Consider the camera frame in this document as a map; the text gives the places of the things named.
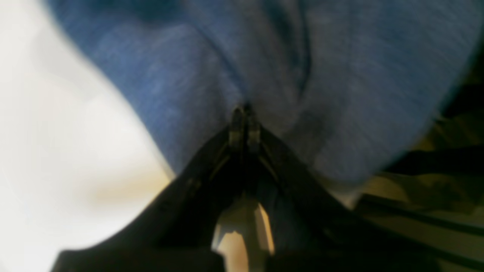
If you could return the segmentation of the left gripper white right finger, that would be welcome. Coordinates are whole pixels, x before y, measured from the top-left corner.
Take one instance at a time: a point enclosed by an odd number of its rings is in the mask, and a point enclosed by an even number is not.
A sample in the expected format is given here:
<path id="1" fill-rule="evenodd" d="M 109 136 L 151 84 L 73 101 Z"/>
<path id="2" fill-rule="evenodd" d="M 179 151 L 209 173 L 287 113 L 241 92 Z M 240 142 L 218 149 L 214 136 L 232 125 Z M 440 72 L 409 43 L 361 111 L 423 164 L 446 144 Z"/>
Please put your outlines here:
<path id="1" fill-rule="evenodd" d="M 423 246 L 363 220 L 246 108 L 250 190 L 265 209 L 275 247 L 267 272 L 440 272 Z"/>

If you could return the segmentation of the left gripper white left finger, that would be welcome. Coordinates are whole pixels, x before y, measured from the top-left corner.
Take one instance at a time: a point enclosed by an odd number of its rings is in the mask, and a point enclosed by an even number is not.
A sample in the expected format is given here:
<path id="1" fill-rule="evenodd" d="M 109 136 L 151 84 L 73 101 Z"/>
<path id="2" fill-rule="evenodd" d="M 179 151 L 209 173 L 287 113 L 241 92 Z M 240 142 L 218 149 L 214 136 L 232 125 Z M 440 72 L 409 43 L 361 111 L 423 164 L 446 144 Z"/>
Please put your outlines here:
<path id="1" fill-rule="evenodd" d="M 59 254 L 54 272 L 224 272 L 217 221 L 243 191 L 245 112 L 211 138 L 143 212 L 105 241 Z"/>

